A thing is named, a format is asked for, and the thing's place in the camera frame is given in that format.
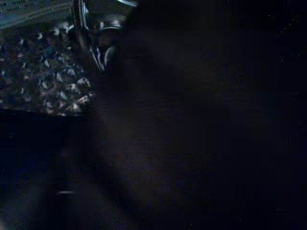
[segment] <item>blurry object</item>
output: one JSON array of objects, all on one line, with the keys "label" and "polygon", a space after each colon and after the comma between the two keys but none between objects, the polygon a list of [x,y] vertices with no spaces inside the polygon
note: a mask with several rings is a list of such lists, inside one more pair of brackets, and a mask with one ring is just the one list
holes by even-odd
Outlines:
[{"label": "blurry object", "polygon": [[72,8],[70,0],[6,2],[6,5],[0,8],[0,30],[63,19],[70,16]]}]

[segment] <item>black fabric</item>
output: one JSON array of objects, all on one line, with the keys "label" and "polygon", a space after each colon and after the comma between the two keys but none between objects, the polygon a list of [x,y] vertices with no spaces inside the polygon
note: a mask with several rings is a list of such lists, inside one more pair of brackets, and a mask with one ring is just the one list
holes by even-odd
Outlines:
[{"label": "black fabric", "polygon": [[262,20],[210,1],[133,12],[62,149],[79,229],[287,226],[291,93],[266,91],[277,67]]}]

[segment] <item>dark surface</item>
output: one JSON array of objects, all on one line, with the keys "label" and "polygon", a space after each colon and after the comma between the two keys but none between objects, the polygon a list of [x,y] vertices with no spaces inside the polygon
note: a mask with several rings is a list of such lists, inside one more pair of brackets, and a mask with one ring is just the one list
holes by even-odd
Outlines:
[{"label": "dark surface", "polygon": [[[275,36],[260,29],[260,16],[204,14],[214,11],[209,3],[141,6],[107,78],[96,85],[107,90],[98,90],[91,113],[77,126],[71,118],[44,116],[40,129],[29,125],[32,135],[16,131],[29,132],[28,141],[44,133],[44,146],[45,136],[59,140],[50,148],[50,170],[36,171],[46,179],[30,178],[31,186],[47,188],[32,193],[33,209],[24,207],[30,229],[39,229],[40,217],[50,219],[42,226],[60,224],[50,186],[61,184],[57,168],[76,191],[69,199],[76,214],[71,224],[81,230],[291,229],[301,220],[294,217],[302,206],[292,202],[297,159],[285,145],[285,138],[296,138],[292,93],[276,86]],[[8,146],[20,152],[23,142]],[[13,213],[5,217],[26,223]]]}]

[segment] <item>metal object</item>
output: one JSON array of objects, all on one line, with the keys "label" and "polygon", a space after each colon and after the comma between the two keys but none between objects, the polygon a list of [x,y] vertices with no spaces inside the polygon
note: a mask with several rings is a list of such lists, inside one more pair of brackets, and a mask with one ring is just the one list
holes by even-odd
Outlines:
[{"label": "metal object", "polygon": [[136,6],[137,2],[130,0],[105,0],[95,3],[88,0],[73,1],[77,40],[100,72],[105,71],[110,51],[114,51],[112,41],[109,45],[102,46],[100,39],[106,39],[106,35],[111,35],[107,40],[116,39],[112,34],[120,36],[128,14]]}]

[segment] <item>shiny metal object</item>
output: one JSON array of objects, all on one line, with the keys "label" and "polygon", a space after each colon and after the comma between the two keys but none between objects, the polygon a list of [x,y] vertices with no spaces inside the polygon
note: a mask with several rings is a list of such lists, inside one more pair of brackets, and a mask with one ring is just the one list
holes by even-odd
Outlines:
[{"label": "shiny metal object", "polygon": [[84,52],[95,63],[100,72],[114,52],[114,44],[101,45],[101,40],[115,40],[120,36],[125,20],[138,3],[131,0],[73,1],[73,18],[77,40]]}]

